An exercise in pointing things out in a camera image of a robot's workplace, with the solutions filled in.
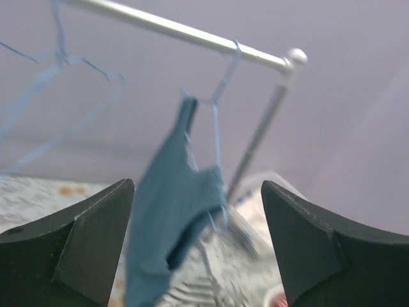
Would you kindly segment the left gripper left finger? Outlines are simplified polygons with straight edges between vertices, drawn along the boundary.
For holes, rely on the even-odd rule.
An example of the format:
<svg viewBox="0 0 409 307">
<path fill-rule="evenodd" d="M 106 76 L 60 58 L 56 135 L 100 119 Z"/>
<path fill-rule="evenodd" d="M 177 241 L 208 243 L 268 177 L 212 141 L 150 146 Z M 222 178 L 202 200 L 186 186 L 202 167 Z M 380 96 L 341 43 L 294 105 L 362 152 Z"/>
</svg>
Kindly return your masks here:
<svg viewBox="0 0 409 307">
<path fill-rule="evenodd" d="M 107 306 L 134 199 L 123 179 L 1 234 L 1 306 Z"/>
</svg>

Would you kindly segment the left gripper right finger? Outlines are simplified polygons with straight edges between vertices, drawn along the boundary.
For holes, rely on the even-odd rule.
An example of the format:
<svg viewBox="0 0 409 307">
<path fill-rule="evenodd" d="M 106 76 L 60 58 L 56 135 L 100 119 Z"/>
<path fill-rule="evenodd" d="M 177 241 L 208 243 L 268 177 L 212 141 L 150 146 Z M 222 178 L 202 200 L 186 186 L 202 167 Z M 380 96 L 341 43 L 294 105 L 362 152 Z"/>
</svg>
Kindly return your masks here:
<svg viewBox="0 0 409 307">
<path fill-rule="evenodd" d="M 408 305 L 408 237 L 264 181 L 263 208 L 290 306 Z"/>
</svg>

